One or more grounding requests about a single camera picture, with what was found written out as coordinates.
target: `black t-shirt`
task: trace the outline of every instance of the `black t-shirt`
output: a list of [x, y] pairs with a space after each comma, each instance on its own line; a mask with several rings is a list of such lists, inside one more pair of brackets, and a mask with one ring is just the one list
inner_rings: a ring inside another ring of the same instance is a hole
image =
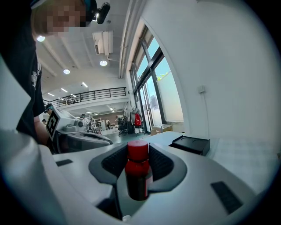
[[15, 79], [31, 97], [17, 130], [32, 136], [38, 142], [34, 117], [44, 112], [45, 107], [41, 92], [41, 65], [37, 61], [36, 43], [31, 31], [31, 8], [27, 1], [13, 10], [17, 12], [18, 21], [6, 22], [5, 26], [10, 29], [2, 34], [4, 44], [1, 44], [1, 55]]

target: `floor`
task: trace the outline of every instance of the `floor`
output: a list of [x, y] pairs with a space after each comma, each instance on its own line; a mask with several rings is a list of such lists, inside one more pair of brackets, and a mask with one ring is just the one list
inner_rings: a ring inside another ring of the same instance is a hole
[[114, 129], [110, 129], [110, 130], [106, 130], [106, 131], [102, 131], [101, 134], [107, 138], [109, 138], [110, 140], [113, 141], [114, 144], [116, 143], [121, 143], [121, 142], [130, 142], [133, 140], [138, 140], [140, 138], [143, 138], [145, 136], [148, 136], [148, 134], [121, 134], [119, 137], [119, 130], [114, 130]]

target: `bottle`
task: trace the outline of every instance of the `bottle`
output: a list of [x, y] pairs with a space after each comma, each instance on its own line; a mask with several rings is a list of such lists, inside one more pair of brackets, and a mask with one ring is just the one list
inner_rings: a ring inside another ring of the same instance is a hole
[[128, 143], [128, 162], [125, 173], [129, 196], [137, 201], [146, 200], [148, 185], [153, 181], [146, 141], [135, 140]]

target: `black rubber pad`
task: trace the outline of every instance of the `black rubber pad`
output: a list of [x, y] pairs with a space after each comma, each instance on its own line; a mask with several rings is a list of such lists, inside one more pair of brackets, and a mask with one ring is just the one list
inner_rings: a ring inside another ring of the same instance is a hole
[[234, 193], [227, 187], [222, 181], [212, 183], [211, 187], [214, 189], [215, 193], [219, 197], [224, 208], [227, 210], [228, 214], [233, 213], [243, 204], [241, 201], [234, 195]]
[[62, 161], [56, 162], [58, 167], [64, 166], [64, 165], [69, 164], [69, 163], [73, 163], [73, 162], [71, 160], [62, 160]]

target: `black box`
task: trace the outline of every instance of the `black box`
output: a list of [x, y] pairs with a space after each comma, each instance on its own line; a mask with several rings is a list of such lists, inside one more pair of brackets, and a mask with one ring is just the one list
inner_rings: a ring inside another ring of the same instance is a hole
[[205, 156], [210, 150], [210, 140], [180, 136], [169, 146]]

